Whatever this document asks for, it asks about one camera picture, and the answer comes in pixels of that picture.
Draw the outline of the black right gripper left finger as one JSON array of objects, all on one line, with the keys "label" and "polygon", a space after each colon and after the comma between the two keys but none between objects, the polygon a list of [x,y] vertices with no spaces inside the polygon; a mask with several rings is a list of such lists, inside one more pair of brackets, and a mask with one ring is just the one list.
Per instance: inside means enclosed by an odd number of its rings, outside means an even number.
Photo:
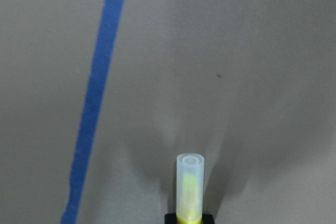
[{"label": "black right gripper left finger", "polygon": [[176,214],[166,214],[164,216],[164,224],[177,224]]}]

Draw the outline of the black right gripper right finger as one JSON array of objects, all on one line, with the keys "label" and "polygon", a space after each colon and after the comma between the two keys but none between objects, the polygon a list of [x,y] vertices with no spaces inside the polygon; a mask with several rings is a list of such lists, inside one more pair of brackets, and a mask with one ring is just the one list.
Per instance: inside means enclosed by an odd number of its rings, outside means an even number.
[{"label": "black right gripper right finger", "polygon": [[203,214],[201,224],[214,224],[214,217],[211,214]]}]

